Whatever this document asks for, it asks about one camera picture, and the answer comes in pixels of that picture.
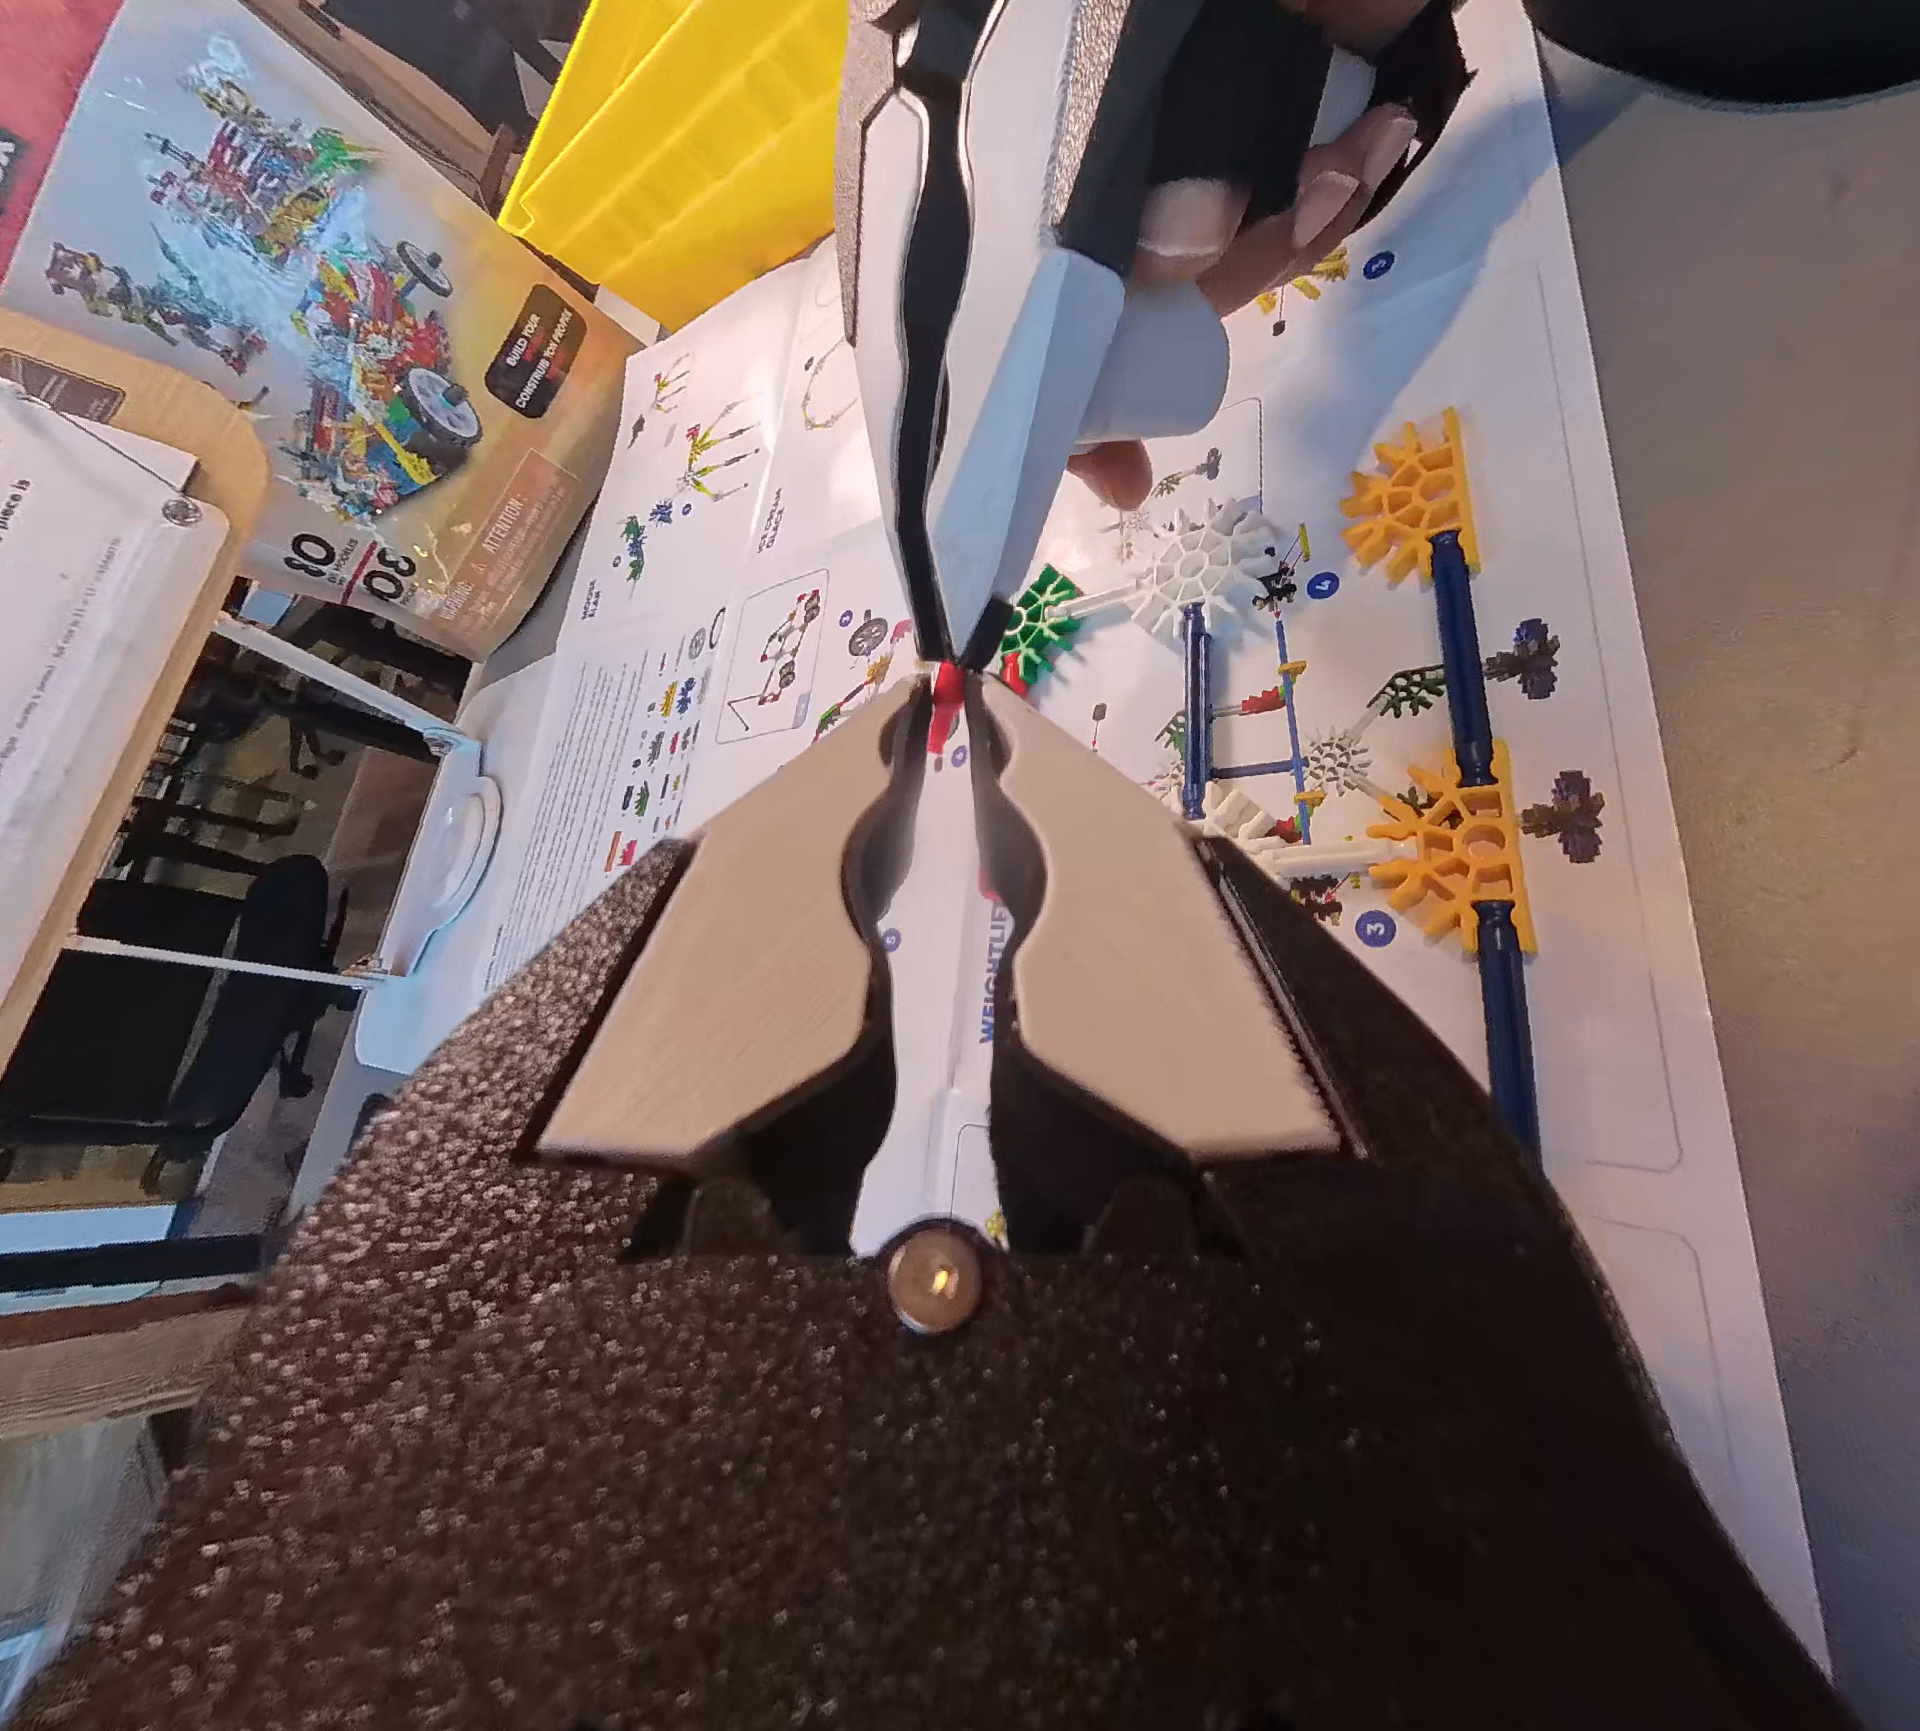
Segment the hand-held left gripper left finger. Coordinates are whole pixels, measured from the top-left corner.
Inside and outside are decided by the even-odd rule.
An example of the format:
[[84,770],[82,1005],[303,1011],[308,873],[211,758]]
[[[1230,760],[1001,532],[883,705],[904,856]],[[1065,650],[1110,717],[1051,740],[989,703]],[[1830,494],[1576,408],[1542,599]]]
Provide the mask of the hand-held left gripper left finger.
[[725,806],[566,1059],[538,1153],[736,1175],[790,1246],[849,1246],[892,1117],[880,918],[924,776],[924,685],[900,683]]

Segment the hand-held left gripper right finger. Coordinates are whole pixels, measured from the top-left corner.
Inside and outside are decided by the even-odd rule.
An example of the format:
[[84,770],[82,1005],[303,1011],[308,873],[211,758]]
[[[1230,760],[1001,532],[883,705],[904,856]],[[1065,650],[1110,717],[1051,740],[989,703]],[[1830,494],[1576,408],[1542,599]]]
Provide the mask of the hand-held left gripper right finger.
[[965,683],[981,872],[1010,916],[988,1146],[1010,1246],[1082,1246],[1123,1186],[1327,1158],[1340,1131],[1194,832],[988,681]]

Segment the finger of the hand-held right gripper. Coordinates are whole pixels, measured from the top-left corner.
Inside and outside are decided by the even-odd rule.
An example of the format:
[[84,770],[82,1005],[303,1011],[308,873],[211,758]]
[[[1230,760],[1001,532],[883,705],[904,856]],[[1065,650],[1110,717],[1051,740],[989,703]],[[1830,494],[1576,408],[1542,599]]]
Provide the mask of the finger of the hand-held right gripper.
[[921,654],[950,654],[926,541],[952,317],[952,112],[907,88],[864,127],[854,360],[880,515]]
[[926,487],[926,556],[957,662],[984,661],[1026,580],[1120,314],[1116,271],[1067,247],[1048,208],[1082,7],[998,0],[962,88],[967,257]]

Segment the green connector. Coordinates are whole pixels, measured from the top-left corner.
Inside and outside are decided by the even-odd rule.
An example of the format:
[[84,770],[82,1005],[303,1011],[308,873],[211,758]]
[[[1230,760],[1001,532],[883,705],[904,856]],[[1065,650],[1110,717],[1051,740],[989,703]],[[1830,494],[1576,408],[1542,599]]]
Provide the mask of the green connector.
[[1010,619],[998,642],[995,673],[1020,698],[1039,685],[1055,654],[1074,647],[1079,633],[1079,606],[1084,594],[1070,577],[1055,566],[1043,566],[1012,606]]

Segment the yellow plastic bin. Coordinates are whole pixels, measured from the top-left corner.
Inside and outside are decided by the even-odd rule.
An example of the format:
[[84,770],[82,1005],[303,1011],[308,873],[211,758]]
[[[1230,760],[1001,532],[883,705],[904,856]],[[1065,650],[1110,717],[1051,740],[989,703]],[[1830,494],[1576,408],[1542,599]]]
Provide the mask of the yellow plastic bin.
[[832,232],[845,0],[590,0],[499,225],[665,330]]

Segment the blue rod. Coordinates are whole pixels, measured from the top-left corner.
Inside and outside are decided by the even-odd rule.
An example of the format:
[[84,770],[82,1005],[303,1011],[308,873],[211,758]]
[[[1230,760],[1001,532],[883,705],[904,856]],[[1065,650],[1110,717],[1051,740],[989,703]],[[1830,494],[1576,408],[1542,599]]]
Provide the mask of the blue rod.
[[1523,990],[1523,945],[1509,901],[1477,903],[1477,983],[1482,999],[1487,1089],[1497,1122],[1523,1160],[1544,1168],[1542,1107]]
[[1429,582],[1432,583],[1451,748],[1458,786],[1497,782],[1482,652],[1477,643],[1477,604],[1465,544],[1456,529],[1442,529],[1429,541]]
[[1199,825],[1213,786],[1213,640],[1206,606],[1180,609],[1182,643],[1182,781],[1180,813]]

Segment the white metal stand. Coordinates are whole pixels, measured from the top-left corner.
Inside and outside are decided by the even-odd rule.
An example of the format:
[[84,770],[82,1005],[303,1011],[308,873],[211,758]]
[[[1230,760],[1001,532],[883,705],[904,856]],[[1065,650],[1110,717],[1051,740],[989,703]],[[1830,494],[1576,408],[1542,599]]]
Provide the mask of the white metal stand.
[[327,690],[337,700],[406,729],[420,738],[432,755],[437,765],[435,781],[375,956],[336,973],[245,959],[229,951],[219,954],[171,951],[94,937],[85,932],[68,932],[61,954],[166,964],[173,969],[216,976],[274,978],[325,997],[370,997],[375,1007],[375,1036],[372,1052],[361,1053],[361,1059],[377,1069],[401,1071],[401,1045],[422,1048],[434,1045],[425,1026],[430,1017],[439,1014],[439,1005],[434,1000],[435,987],[425,961],[435,945],[447,942],[447,933],[478,896],[499,846],[504,800],[500,786],[485,767],[483,743],[458,719],[408,702],[396,690],[358,679],[337,662],[307,652],[259,625],[235,614],[216,614],[212,633],[229,642],[240,652],[259,654],[296,679]]

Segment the orange-yellow connector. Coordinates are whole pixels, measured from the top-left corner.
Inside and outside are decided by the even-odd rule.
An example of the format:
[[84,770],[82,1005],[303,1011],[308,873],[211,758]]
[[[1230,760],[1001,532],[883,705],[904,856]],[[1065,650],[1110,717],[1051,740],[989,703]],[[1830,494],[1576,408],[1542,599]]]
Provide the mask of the orange-yellow connector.
[[1384,818],[1367,825],[1370,841],[1398,848],[1367,865],[1386,908],[1429,942],[1454,940],[1465,956],[1477,957],[1482,933],[1477,909],[1503,903],[1513,909],[1523,957],[1533,957],[1537,939],[1523,885],[1523,832],[1513,805],[1504,740],[1494,738],[1485,782],[1470,782],[1451,750],[1429,765],[1410,764],[1406,777],[1429,806],[1389,793],[1377,800]]
[[1413,573],[1430,580],[1442,537],[1454,539],[1466,571],[1477,573],[1477,506],[1458,410],[1446,407],[1429,422],[1408,420],[1372,446],[1370,467],[1350,475],[1340,515],[1340,535],[1355,565],[1388,585]]

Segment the brown printed toy bag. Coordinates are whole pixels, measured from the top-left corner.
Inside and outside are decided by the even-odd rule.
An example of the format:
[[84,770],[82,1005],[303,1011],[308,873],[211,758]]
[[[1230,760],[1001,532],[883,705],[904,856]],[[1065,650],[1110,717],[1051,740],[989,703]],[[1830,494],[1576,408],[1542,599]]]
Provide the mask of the brown printed toy bag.
[[3,307],[204,384],[241,573],[476,661],[598,491],[631,338],[236,0],[1,0]]

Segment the white printed instruction sheet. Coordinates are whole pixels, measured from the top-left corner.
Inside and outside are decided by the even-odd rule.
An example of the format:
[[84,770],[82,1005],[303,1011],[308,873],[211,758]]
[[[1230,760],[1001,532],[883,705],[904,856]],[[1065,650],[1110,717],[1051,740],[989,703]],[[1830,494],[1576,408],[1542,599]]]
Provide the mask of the white printed instruction sheet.
[[[1432,583],[1362,571],[1340,498],[1381,439],[1458,410],[1477,640],[1537,939],[1545,1168],[1703,1491],[1827,1666],[1542,64],[1518,0],[1470,0],[1458,22],[1477,82],[1432,172],[1343,263],[1235,314],[1214,422],[1154,446],[1158,489],[1127,515],[1068,480],[1036,566],[1120,587],[1180,515],[1249,499],[1290,549],[1252,614],[1209,625],[1214,781],[1293,818],[1302,844],[1367,836],[1451,733]],[[468,1004],[657,836],[905,679],[838,305],[826,239],[638,355],[542,719],[521,724]],[[1031,697],[1168,788],[1178,640],[1098,614]]]

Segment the black office chair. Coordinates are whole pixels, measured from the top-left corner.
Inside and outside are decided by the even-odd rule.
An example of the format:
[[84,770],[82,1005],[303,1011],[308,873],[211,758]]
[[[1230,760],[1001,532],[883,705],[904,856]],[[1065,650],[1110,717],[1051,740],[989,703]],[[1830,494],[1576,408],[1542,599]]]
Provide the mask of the black office chair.
[[[231,957],[334,976],[343,909],[312,854],[267,863],[241,896],[159,880],[97,880],[78,928],[190,957]],[[348,990],[193,964],[61,954],[5,1067],[1,1143],[204,1150],[274,1079],[312,1091],[317,1021]]]

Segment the printed paper sheet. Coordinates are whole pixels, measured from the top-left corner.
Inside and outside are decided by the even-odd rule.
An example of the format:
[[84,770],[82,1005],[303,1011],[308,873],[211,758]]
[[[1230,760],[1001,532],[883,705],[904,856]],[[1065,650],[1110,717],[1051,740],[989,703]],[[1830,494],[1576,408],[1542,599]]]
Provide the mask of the printed paper sheet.
[[1,981],[106,800],[133,719],[209,582],[226,518],[197,460],[3,383]]

